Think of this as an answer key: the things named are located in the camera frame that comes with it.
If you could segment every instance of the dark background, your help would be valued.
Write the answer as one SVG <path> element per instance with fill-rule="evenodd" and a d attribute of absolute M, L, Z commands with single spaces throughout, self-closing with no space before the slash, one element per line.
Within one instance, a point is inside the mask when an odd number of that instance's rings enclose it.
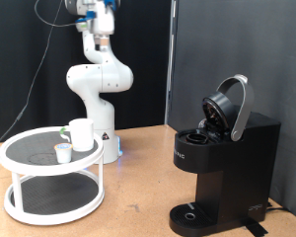
<path fill-rule="evenodd" d="M 296 215 L 296 0 L 180 0 L 177 29 L 169 125 L 197 127 L 202 99 L 246 75 L 253 111 L 282 122 L 270 197 Z"/>
<path fill-rule="evenodd" d="M 38 12 L 52 23 L 59 2 L 40 0 Z M 25 105 L 46 47 L 50 26 L 37 18 L 35 3 L 0 1 L 0 136 Z M 164 123 L 170 13 L 171 0 L 121 2 L 111 47 L 132 70 L 134 83 L 129 91 L 101 95 L 115 107 L 116 129 Z M 62 3 L 56 24 L 73 23 L 78 18 L 70 15 Z M 84 104 L 66 83 L 69 68 L 83 63 L 90 62 L 83 54 L 81 34 L 75 27 L 54 28 L 29 106 L 6 138 L 28 129 L 84 118 Z"/>

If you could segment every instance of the white robotic arm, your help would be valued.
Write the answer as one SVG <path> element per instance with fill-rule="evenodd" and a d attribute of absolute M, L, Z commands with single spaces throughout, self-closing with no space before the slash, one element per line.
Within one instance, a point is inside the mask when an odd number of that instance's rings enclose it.
<path fill-rule="evenodd" d="M 101 99 L 99 94 L 125 91 L 133 83 L 129 67 L 111 51 L 110 35 L 114 30 L 112 1 L 115 0 L 66 0 L 70 13 L 86 16 L 77 21 L 77 29 L 83 34 L 85 56 L 95 63 L 71 67 L 67 73 L 67 84 L 81 97 L 87 117 L 94 121 L 95 133 L 104 139 L 105 163 L 115 161 L 121 153 L 118 137 L 114 134 L 113 105 Z"/>

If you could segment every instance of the cable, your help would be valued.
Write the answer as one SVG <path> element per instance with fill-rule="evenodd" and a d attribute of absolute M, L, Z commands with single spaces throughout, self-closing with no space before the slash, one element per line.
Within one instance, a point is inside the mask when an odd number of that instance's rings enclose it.
<path fill-rule="evenodd" d="M 36 11 L 37 17 L 38 17 L 42 22 L 44 22 L 45 24 L 48 24 L 48 25 L 50 25 L 50 26 L 52 26 L 52 27 L 72 27 L 72 26 L 76 26 L 75 23 L 71 23 L 71 24 L 67 24 L 67 25 L 54 25 L 55 23 L 52 24 L 52 23 L 47 22 L 47 21 L 44 20 L 44 19 L 38 14 L 38 12 L 37 12 L 37 4 L 38 4 L 38 2 L 39 2 L 39 0 L 37 0 L 37 2 L 36 2 L 35 6 L 34 6 L 34 10 Z"/>
<path fill-rule="evenodd" d="M 55 17 L 55 19 L 54 19 L 54 21 L 53 21 L 53 24 L 55 24 L 55 22 L 56 22 L 56 20 L 57 20 L 57 18 L 58 18 L 58 15 L 59 15 L 59 11 L 60 11 L 60 8 L 61 8 L 62 1 L 63 1 L 63 0 L 61 0 L 60 3 L 59 3 L 58 11 L 57 11 L 56 17 Z M 10 130 L 14 127 L 14 125 L 15 125 L 15 124 L 21 119 L 21 117 L 22 117 L 22 115 L 23 115 L 23 112 L 26 110 L 26 108 L 27 108 L 27 106 L 28 106 L 28 104 L 29 104 L 30 95 L 31 95 L 31 92 L 32 92 L 33 85 L 35 84 L 35 82 L 36 82 L 36 80 L 37 80 L 38 72 L 39 72 L 39 70 L 40 70 L 40 68 L 41 68 L 41 66 L 42 66 L 43 61 L 45 60 L 45 57 L 46 57 L 46 54 L 47 54 L 47 51 L 48 51 L 48 48 L 49 48 L 49 42 L 50 42 L 50 37 L 51 37 L 51 33 L 52 33 L 52 30 L 53 30 L 53 27 L 54 27 L 54 26 L 52 26 L 51 29 L 50 29 L 49 36 L 48 36 L 48 40 L 47 40 L 47 46 L 46 46 L 45 52 L 44 52 L 44 54 L 43 54 L 43 56 L 42 56 L 42 59 L 41 59 L 41 61 L 40 61 L 39 67 L 38 67 L 38 69 L 37 69 L 37 73 L 36 73 L 36 75 L 35 75 L 35 77 L 34 77 L 34 79 L 33 79 L 33 82 L 32 82 L 31 88 L 30 88 L 30 92 L 29 92 L 29 94 L 28 94 L 27 103 L 25 104 L 25 106 L 23 107 L 23 109 L 20 111 L 19 115 L 17 116 L 17 118 L 16 118 L 16 120 L 13 122 L 13 124 L 10 126 L 10 128 L 9 128 L 9 129 L 3 134 L 3 136 L 1 136 L 1 138 L 0 138 L 0 142 L 1 142 L 1 140 L 2 140 L 2 139 L 3 139 L 3 138 L 4 138 L 4 137 L 10 132 Z"/>
<path fill-rule="evenodd" d="M 278 208 L 268 208 L 268 209 L 266 210 L 266 213 L 269 213 L 270 211 L 273 211 L 273 210 L 283 210 L 283 211 L 288 211 L 288 212 L 290 212 L 289 209 L 287 209 L 287 208 L 285 208 L 285 207 L 278 207 Z"/>

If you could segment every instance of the coffee maker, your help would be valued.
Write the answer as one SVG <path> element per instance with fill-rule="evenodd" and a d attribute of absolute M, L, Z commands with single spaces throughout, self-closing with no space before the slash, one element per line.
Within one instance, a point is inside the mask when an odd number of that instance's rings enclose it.
<path fill-rule="evenodd" d="M 236 83 L 244 89 L 240 107 L 225 95 Z M 177 234 L 206 236 L 265 219 L 280 122 L 253 113 L 254 100 L 248 78 L 228 78 L 203 99 L 199 127 L 176 134 L 175 165 L 197 174 L 195 202 L 170 212 Z"/>

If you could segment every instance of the tabletop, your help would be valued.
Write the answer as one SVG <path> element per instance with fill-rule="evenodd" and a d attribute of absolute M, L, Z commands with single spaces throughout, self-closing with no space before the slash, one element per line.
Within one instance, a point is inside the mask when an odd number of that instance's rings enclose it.
<path fill-rule="evenodd" d="M 167 125 L 118 130 L 123 155 L 104 166 L 103 203 L 79 220 L 56 226 L 31 226 L 9 216 L 3 201 L 11 172 L 0 165 L 0 236 L 178 236 L 169 227 L 169 213 L 194 201 L 196 175 L 174 165 L 175 133 Z M 88 170 L 97 173 L 98 166 Z M 289 212 L 272 211 L 260 224 L 267 237 L 296 237 L 296 216 Z M 245 227 L 211 236 L 253 237 Z"/>

